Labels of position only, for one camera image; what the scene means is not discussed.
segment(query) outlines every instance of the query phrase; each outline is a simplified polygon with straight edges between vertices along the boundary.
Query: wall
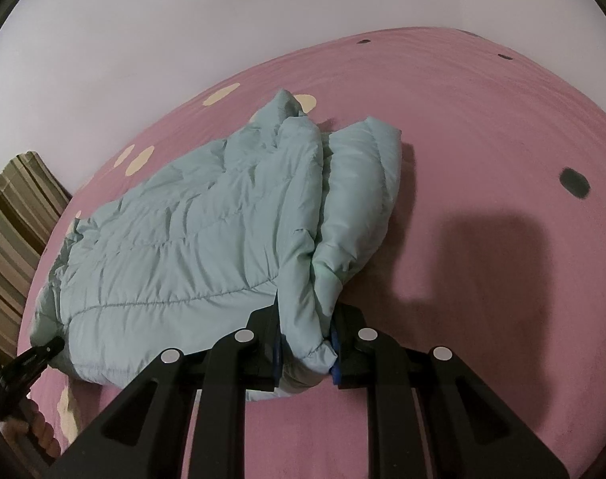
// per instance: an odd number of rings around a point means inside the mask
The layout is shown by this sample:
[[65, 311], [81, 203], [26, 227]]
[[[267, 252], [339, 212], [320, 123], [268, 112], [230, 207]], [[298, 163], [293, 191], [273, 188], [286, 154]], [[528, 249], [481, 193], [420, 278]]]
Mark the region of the wall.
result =
[[0, 170], [37, 150], [71, 191], [143, 127], [223, 78], [380, 28], [469, 30], [606, 111], [593, 0], [21, 0], [0, 32]]

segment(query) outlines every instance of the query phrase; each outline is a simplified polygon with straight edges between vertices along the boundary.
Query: pink bed sheet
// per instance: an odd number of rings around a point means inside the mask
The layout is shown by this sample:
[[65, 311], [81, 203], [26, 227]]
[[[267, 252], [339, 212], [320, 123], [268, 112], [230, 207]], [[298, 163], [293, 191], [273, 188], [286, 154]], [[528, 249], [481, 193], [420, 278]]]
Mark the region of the pink bed sheet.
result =
[[[324, 130], [372, 115], [403, 131], [388, 236], [343, 300], [407, 347], [451, 347], [578, 477], [606, 442], [606, 114], [531, 60], [462, 31], [383, 30], [297, 51], [143, 131], [75, 194], [53, 231], [20, 350], [72, 218], [227, 136], [279, 88], [312, 95], [302, 99]], [[220, 89], [222, 98], [206, 100]], [[560, 184], [565, 167], [588, 178], [585, 199]], [[68, 386], [82, 426], [117, 394], [44, 373], [32, 396], [64, 447], [58, 411]], [[248, 479], [365, 478], [364, 394], [326, 381], [250, 404], [246, 441]]]

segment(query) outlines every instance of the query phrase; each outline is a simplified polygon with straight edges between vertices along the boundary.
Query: striped curtain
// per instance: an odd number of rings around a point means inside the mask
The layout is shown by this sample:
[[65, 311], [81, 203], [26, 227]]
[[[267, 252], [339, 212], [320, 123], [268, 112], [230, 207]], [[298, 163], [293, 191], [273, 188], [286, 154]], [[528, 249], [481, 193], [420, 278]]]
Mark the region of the striped curtain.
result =
[[0, 359], [17, 353], [30, 283], [69, 196], [35, 152], [12, 159], [0, 174]]

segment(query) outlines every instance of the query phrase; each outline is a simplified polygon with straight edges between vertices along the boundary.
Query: mattress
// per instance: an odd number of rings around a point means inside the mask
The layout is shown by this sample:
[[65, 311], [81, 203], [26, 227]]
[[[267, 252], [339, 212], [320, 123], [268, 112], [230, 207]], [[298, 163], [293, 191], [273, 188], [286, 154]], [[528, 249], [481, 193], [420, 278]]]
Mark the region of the mattress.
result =
[[[56, 225], [20, 350], [72, 220], [238, 129], [279, 88], [326, 131], [368, 115], [403, 131], [390, 230], [341, 299], [406, 347], [451, 347], [578, 477], [606, 442], [606, 113], [526, 57], [460, 30], [382, 30], [296, 51], [144, 130]], [[66, 448], [117, 393], [48, 369], [32, 398]], [[365, 478], [365, 394], [326, 381], [249, 404], [245, 438], [249, 479]]]

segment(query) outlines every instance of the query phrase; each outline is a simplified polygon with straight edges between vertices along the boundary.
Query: pink bedspread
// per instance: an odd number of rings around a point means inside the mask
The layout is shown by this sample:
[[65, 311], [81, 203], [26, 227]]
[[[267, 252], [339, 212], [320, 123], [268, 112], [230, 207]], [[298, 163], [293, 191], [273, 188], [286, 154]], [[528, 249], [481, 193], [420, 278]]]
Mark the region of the pink bedspread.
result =
[[[343, 300], [407, 347], [450, 346], [578, 477], [606, 442], [606, 114], [529, 59], [457, 30], [384, 30], [294, 52], [143, 131], [77, 192], [55, 228], [20, 350], [75, 214], [227, 136], [279, 88], [303, 95], [325, 130], [372, 115], [403, 131], [389, 234]], [[565, 167], [588, 178], [585, 199], [560, 184]], [[67, 385], [49, 369], [32, 393], [64, 447], [59, 412], [76, 402], [84, 426], [117, 392], [74, 383], [62, 395]], [[362, 392], [328, 382], [248, 405], [246, 477], [365, 478], [365, 409]]]

